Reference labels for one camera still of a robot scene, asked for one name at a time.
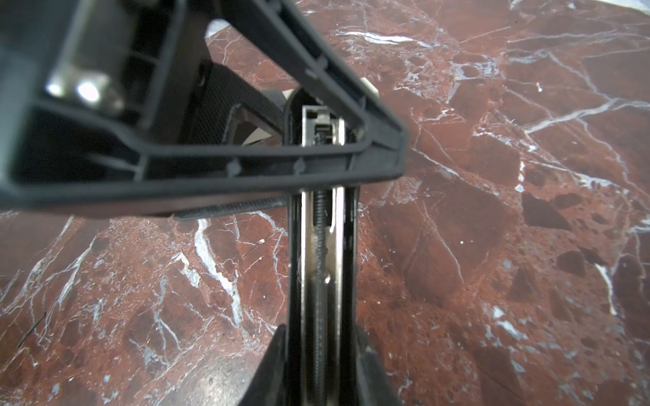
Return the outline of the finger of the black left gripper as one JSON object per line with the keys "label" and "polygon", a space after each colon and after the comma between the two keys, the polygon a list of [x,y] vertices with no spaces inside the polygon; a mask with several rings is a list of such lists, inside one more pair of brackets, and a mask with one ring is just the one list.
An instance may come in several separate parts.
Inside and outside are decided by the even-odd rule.
{"label": "finger of the black left gripper", "polygon": [[290,1],[4,1],[1,207],[93,218],[396,179],[407,128]]}
{"label": "finger of the black left gripper", "polygon": [[284,113],[222,64],[203,64],[182,127],[185,145],[243,145],[257,129],[284,135]]}

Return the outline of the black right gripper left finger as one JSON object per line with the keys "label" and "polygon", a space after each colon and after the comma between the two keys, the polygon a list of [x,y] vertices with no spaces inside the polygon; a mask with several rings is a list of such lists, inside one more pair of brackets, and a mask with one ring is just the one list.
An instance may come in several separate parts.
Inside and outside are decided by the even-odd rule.
{"label": "black right gripper left finger", "polygon": [[286,330],[277,328],[239,406],[285,405]]}

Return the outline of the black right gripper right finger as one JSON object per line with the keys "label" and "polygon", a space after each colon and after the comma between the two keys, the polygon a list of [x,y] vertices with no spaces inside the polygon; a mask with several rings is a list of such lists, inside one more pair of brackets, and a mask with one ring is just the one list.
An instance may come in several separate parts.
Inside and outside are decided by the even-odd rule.
{"label": "black right gripper right finger", "polygon": [[355,327],[355,382],[358,405],[401,405],[377,351],[360,326]]}

